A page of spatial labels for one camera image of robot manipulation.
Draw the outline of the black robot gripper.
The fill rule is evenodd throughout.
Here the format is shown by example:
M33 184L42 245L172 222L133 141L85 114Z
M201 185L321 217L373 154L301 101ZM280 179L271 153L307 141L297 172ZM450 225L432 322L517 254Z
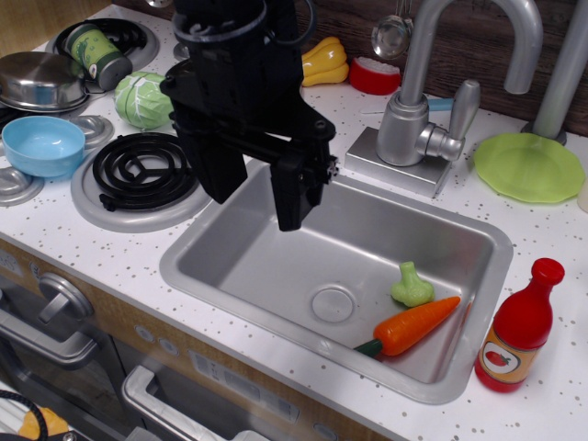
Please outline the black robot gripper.
M223 204L247 178L247 156L270 165L278 227L296 231L322 201L335 128L301 96L300 50L265 37L187 40L189 57L161 83L180 145L205 192Z

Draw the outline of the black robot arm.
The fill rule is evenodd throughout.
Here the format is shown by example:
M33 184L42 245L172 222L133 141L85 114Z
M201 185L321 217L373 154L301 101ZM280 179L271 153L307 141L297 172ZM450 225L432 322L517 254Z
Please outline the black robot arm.
M180 146L206 193L225 202L244 160L270 167L279 228L297 230L336 171L332 122L300 88L300 32L290 1L178 1L172 19L187 58L164 76Z

